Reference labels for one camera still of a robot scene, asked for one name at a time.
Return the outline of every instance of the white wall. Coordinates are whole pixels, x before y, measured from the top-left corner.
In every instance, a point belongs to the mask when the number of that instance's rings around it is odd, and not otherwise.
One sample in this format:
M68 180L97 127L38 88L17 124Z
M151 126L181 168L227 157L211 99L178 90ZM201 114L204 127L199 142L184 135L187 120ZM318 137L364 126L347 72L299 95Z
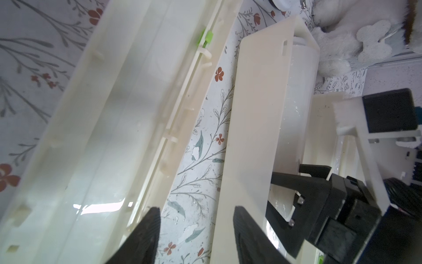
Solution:
M363 95L401 88L410 88L415 106L422 106L422 59L369 67Z

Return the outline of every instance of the cream plastic rail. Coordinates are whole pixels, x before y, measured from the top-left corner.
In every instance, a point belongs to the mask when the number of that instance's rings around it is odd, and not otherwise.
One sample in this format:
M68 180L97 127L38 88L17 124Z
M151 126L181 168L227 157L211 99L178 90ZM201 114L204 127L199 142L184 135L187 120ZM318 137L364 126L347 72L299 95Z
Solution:
M102 263L163 208L241 2L109 2L0 223L0 263Z

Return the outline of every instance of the green plastic clip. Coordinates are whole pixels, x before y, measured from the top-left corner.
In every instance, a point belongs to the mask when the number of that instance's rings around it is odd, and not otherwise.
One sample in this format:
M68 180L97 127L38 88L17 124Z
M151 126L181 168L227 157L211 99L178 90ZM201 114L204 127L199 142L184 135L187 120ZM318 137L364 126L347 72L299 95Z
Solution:
M205 29L202 30L201 36L198 39L198 42L196 43L197 46L199 46L199 43L201 42L202 36L205 33ZM208 31L207 34L205 35L205 42L204 45L202 46L203 48L205 48L207 46L207 44L209 44L212 40L212 37L214 36L214 34L212 33L212 31Z
M204 48L205 48L205 45L206 44L211 43L211 40L212 40L212 37L213 36L214 36L214 34L212 33L211 30L207 32L207 35L205 36Z

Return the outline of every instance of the rectangular slot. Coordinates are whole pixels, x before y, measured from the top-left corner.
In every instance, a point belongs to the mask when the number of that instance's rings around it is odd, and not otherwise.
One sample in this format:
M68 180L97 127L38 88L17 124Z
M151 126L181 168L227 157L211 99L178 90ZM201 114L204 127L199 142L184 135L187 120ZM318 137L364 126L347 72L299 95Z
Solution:
M283 56L286 56L286 49L287 49L287 40L283 42L283 53L282 53Z

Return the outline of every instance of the plush toy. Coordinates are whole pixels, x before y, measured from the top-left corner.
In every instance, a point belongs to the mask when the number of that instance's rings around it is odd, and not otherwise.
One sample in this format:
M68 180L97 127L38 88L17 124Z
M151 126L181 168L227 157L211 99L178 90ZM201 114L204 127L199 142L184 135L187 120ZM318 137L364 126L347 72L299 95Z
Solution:
M318 72L333 77L404 51L422 54L422 0L315 0Z

